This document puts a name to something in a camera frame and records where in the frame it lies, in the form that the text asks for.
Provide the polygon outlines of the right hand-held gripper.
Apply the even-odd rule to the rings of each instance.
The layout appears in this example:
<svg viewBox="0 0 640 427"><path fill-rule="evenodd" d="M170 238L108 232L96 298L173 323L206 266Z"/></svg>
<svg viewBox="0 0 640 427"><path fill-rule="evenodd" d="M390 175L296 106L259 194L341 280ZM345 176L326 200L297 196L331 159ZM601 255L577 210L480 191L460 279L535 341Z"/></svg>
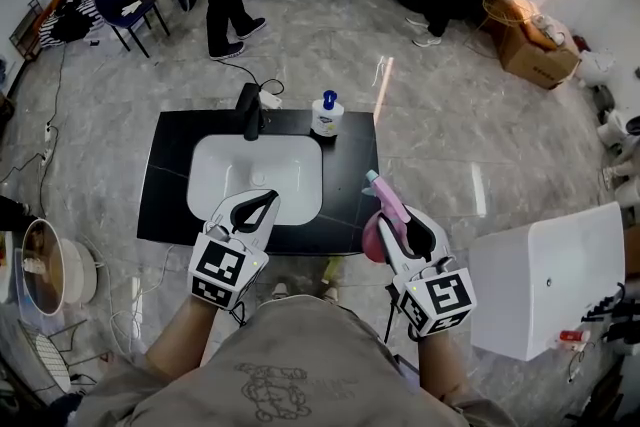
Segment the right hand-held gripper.
<svg viewBox="0 0 640 427"><path fill-rule="evenodd" d="M377 233L385 261L397 273L386 287L391 310L408 321L410 339L424 339L461 325L477 307L467 268L449 255L445 230L431 217L406 207L410 221L402 242L393 223L381 214ZM419 260L435 262L418 269Z"/></svg>

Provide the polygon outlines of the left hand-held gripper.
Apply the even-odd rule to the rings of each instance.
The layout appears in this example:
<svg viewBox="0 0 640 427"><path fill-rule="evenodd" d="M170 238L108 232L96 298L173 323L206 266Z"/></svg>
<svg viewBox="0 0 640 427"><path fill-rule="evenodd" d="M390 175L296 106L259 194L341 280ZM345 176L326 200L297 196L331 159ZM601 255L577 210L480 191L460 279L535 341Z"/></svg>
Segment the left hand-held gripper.
<svg viewBox="0 0 640 427"><path fill-rule="evenodd" d="M188 267L188 290L231 311L269 263L265 252L281 199L272 189L225 198L198 234Z"/></svg>

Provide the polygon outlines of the pink spray bottle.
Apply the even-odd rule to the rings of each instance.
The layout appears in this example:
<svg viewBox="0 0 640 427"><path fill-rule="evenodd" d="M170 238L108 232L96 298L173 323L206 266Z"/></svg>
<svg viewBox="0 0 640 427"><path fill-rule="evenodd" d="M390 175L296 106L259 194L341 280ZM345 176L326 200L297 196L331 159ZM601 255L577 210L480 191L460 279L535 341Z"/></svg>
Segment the pink spray bottle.
<svg viewBox="0 0 640 427"><path fill-rule="evenodd" d="M373 262L385 263L386 256L383 251L382 236L378 233L378 221L384 216L391 223L393 231L399 236L400 247L408 249L407 224L411 217L396 193L374 170L366 173L369 187L363 190L366 195L375 196L381 208L366 223L362 235L362 248L364 254Z"/></svg>

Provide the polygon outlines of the person's left forearm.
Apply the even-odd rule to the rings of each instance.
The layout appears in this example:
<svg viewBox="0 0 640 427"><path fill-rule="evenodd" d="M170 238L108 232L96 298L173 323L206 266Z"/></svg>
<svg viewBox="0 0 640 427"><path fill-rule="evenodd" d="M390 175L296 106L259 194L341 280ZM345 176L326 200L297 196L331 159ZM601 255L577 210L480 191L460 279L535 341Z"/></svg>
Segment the person's left forearm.
<svg viewBox="0 0 640 427"><path fill-rule="evenodd" d="M146 352L149 364L171 380L198 368L217 312L190 295Z"/></svg>

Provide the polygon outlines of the person's right forearm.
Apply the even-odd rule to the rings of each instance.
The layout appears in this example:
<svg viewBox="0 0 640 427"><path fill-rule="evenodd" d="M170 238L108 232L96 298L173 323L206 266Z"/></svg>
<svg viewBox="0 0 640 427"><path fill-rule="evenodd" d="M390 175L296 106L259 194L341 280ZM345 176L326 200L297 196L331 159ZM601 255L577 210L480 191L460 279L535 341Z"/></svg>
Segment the person's right forearm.
<svg viewBox="0 0 640 427"><path fill-rule="evenodd" d="M453 400L470 387L464 358L447 331L418 342L421 388L442 402Z"/></svg>

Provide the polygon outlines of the white soap bottle blue pump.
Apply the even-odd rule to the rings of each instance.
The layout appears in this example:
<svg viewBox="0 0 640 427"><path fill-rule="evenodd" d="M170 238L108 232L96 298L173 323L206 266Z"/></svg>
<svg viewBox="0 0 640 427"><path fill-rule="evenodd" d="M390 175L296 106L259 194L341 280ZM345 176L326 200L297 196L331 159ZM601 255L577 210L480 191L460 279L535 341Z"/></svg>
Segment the white soap bottle blue pump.
<svg viewBox="0 0 640 427"><path fill-rule="evenodd" d="M316 135L332 138L338 134L345 110L335 91L324 91L320 99L312 102L311 112L311 130Z"/></svg>

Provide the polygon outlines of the white rectangular sink basin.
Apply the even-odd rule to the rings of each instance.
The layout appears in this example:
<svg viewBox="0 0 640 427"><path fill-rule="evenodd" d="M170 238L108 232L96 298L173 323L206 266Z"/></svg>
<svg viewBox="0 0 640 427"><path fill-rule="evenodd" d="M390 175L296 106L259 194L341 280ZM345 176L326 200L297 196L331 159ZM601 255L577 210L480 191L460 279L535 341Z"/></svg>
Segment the white rectangular sink basin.
<svg viewBox="0 0 640 427"><path fill-rule="evenodd" d="M251 183L253 172L266 175L263 186ZM210 135L195 147L187 190L190 211L207 220L223 199L254 189L275 190L281 199L278 225L303 225L322 206L322 150L304 135Z"/></svg>

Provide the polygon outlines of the black vanity countertop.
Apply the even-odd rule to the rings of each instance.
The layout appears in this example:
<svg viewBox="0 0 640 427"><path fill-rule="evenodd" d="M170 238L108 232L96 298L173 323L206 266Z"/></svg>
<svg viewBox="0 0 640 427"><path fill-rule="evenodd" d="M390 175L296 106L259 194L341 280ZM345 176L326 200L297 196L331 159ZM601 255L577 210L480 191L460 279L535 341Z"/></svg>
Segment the black vanity countertop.
<svg viewBox="0 0 640 427"><path fill-rule="evenodd" d="M203 228L187 204L188 178L196 144L210 135L239 135L240 118L231 109L166 111L160 114L148 156L138 214L140 239L191 246ZM377 170L372 114L347 112L333 140L317 137L322 150L322 206L301 226L273 229L267 252L287 256L347 255L362 250L369 218L379 210L363 194L365 174Z"/></svg>

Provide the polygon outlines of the white box appliance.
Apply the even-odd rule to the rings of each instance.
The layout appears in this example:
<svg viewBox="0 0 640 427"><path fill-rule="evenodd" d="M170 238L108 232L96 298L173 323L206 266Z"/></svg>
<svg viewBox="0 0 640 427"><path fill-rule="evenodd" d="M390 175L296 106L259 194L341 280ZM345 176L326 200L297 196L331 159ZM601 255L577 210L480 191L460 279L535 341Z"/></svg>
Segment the white box appliance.
<svg viewBox="0 0 640 427"><path fill-rule="evenodd" d="M530 361L577 329L625 280L621 208L611 202L476 239L474 347Z"/></svg>

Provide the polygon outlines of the person's grey printed t-shirt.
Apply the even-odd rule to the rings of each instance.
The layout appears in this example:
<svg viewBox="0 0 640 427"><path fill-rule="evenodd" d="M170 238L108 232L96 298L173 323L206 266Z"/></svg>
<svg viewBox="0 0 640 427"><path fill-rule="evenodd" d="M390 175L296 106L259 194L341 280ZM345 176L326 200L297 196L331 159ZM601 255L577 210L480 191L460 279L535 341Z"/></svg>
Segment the person's grey printed t-shirt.
<svg viewBox="0 0 640 427"><path fill-rule="evenodd" d="M117 359L73 427L516 427L471 386L442 402L402 375L355 313L271 300L210 359L171 380L146 353Z"/></svg>

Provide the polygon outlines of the round white vessel basin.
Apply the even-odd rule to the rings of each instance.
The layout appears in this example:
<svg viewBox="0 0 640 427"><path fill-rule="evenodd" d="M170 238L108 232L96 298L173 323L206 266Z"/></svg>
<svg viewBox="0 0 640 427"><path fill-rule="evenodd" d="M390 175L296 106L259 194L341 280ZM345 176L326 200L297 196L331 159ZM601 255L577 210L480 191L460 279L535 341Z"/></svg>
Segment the round white vessel basin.
<svg viewBox="0 0 640 427"><path fill-rule="evenodd" d="M97 290L96 262L88 248L77 241L61 240L64 283L63 302L89 303Z"/></svg>

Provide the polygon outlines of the round brown vessel basin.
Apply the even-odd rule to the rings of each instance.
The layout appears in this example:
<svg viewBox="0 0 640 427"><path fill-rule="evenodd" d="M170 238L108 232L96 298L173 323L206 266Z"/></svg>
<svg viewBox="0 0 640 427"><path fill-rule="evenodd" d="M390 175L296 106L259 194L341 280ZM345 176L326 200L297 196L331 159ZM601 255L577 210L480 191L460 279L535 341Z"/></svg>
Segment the round brown vessel basin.
<svg viewBox="0 0 640 427"><path fill-rule="evenodd" d="M24 284L33 304L45 316L58 313L63 303L65 271L62 247L52 225L38 218L22 242Z"/></svg>

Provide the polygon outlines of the cardboard box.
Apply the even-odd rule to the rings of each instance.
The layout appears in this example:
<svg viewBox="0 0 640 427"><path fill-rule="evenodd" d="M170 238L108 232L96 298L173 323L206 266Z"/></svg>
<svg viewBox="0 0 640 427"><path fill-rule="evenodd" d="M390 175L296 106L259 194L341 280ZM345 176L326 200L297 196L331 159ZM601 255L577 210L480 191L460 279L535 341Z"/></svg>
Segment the cardboard box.
<svg viewBox="0 0 640 427"><path fill-rule="evenodd" d="M506 72L545 90L570 77L580 52L570 31L532 0L491 0L496 19L488 31Z"/></svg>

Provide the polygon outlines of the striped clothing pile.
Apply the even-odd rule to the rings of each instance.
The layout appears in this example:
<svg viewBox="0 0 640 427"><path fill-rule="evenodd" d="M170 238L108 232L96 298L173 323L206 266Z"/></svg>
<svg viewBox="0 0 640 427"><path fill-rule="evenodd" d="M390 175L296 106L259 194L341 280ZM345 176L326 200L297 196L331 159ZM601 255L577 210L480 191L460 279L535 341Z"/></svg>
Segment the striped clothing pile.
<svg viewBox="0 0 640 427"><path fill-rule="evenodd" d="M103 25L95 0L59 0L40 25L39 43L48 48L86 40Z"/></svg>

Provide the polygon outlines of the black metal shelf rack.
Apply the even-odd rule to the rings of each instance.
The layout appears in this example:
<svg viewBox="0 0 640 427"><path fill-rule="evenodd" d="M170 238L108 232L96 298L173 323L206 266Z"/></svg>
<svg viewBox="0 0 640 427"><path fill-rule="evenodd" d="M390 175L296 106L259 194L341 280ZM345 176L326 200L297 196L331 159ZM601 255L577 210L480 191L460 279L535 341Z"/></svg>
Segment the black metal shelf rack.
<svg viewBox="0 0 640 427"><path fill-rule="evenodd" d="M29 1L26 15L10 36L10 42L26 62L35 61L41 51L39 21L42 14L39 0Z"/></svg>

